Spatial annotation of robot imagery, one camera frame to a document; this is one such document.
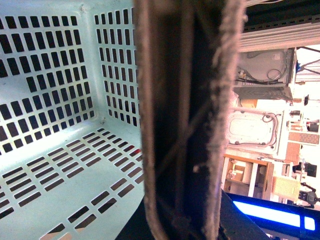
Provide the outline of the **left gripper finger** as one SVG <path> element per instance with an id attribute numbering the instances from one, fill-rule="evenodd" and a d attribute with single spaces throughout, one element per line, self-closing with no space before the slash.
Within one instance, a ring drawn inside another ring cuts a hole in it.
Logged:
<path id="1" fill-rule="evenodd" d="M 133 4 L 148 226 L 157 240 L 215 240 L 246 3 Z"/>

